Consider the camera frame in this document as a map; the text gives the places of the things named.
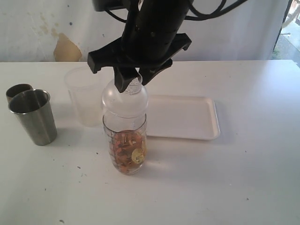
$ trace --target white foam tray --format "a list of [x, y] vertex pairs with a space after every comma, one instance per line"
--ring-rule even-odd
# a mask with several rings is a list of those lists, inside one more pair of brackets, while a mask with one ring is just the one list
[[209, 97], [149, 97], [147, 135], [213, 140], [220, 135], [214, 101]]

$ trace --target table surface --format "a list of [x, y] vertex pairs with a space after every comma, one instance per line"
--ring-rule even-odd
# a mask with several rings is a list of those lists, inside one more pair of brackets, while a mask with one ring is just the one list
[[[214, 141], [150, 138], [144, 167], [113, 167], [100, 127], [78, 124], [64, 74], [85, 63], [0, 63], [1, 225], [300, 224], [300, 69], [289, 60], [175, 62], [150, 94], [215, 100]], [[111, 68], [101, 71], [103, 84]], [[4, 93], [47, 90], [57, 139], [34, 145]]]

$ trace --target metal cup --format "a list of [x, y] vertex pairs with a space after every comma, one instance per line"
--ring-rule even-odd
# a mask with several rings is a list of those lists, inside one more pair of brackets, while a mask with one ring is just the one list
[[47, 91], [34, 89], [21, 92], [8, 105], [36, 145], [47, 145], [57, 136]]
[[16, 96], [17, 94], [26, 91], [26, 90], [31, 90], [33, 89], [32, 86], [30, 84], [27, 83], [21, 83], [21, 84], [17, 84], [11, 88], [9, 88], [6, 91], [6, 98], [8, 103], [11, 101], [11, 99]]

